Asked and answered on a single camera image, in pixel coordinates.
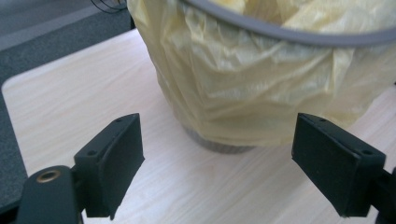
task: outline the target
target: gray rim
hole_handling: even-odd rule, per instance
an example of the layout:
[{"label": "gray rim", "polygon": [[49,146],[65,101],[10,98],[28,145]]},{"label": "gray rim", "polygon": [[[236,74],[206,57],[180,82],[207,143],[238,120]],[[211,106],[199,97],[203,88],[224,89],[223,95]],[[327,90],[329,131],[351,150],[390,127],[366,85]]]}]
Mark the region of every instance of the gray rim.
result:
[{"label": "gray rim", "polygon": [[265,35],[279,40],[286,40],[298,44],[314,45],[321,47],[357,48],[386,44],[396,39],[396,28],[372,32],[361,35],[319,35],[308,32],[294,31],[281,28],[271,23],[258,21],[231,12],[207,0],[182,0],[203,12],[241,27],[258,35]]}]

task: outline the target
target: light wood surface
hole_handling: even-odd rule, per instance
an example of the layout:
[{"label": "light wood surface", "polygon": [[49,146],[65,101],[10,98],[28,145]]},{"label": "light wood surface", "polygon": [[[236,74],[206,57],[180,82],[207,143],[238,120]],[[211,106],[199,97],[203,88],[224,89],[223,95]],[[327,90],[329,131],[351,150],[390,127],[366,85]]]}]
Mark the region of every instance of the light wood surface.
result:
[{"label": "light wood surface", "polygon": [[[73,156],[107,124],[140,113],[146,160],[113,223],[374,223],[340,218],[291,160],[290,146],[219,154],[192,140],[166,103],[132,31],[13,77],[3,86],[28,175]],[[396,88],[350,129],[396,166]],[[86,223],[109,223],[106,218]]]}]

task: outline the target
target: screw hole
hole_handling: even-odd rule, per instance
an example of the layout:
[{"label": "screw hole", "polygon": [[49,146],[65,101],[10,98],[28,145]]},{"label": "screw hole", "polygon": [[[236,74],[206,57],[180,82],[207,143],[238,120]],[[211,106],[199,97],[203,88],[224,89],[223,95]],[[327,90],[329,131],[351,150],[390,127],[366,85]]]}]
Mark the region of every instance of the screw hole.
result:
[{"label": "screw hole", "polygon": [[58,178],[60,175],[61,175],[60,171],[51,170],[51,171],[47,171],[44,174],[38,176],[36,181],[38,183],[47,183],[47,182],[50,182],[50,181]]},{"label": "screw hole", "polygon": [[88,155],[89,156],[94,156],[94,155],[96,155],[96,153],[97,152],[95,150],[91,150],[91,151],[88,152]]},{"label": "screw hole", "polygon": [[369,150],[363,150],[363,154],[364,155],[373,155],[373,152],[371,152]]}]

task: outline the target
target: plastic bag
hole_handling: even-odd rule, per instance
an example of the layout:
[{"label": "plastic bag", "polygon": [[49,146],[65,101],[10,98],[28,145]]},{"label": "plastic bag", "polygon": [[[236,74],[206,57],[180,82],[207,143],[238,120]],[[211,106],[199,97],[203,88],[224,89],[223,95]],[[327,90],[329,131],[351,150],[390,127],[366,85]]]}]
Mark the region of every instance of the plastic bag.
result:
[{"label": "plastic bag", "polygon": [[[349,30],[339,20],[309,27],[303,19],[290,21],[315,0],[241,1],[246,4],[233,11],[246,13],[255,8],[253,2],[304,3],[266,16],[274,22],[286,18],[293,29],[333,31],[318,25],[338,23]],[[345,128],[396,80],[395,44],[338,49],[289,43],[218,21],[178,0],[131,0],[128,8],[175,116],[206,140],[233,146],[289,143],[299,112]]]}]

